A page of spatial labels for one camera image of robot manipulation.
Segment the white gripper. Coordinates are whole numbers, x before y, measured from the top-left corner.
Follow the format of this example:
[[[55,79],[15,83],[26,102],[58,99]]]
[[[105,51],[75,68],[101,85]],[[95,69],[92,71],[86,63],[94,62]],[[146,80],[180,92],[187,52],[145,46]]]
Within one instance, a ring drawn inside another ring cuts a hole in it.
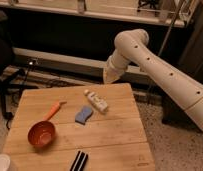
[[[111,55],[103,69],[103,82],[111,84],[120,79],[127,70],[127,60],[119,55]]]

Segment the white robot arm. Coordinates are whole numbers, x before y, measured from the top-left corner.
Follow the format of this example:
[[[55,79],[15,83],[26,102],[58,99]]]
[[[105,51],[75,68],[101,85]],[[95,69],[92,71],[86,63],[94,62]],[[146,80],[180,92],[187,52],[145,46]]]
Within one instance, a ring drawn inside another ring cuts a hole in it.
[[[103,81],[118,80],[133,62],[171,97],[203,132],[203,85],[153,54],[148,48],[149,35],[144,29],[118,33],[115,50],[103,69]]]

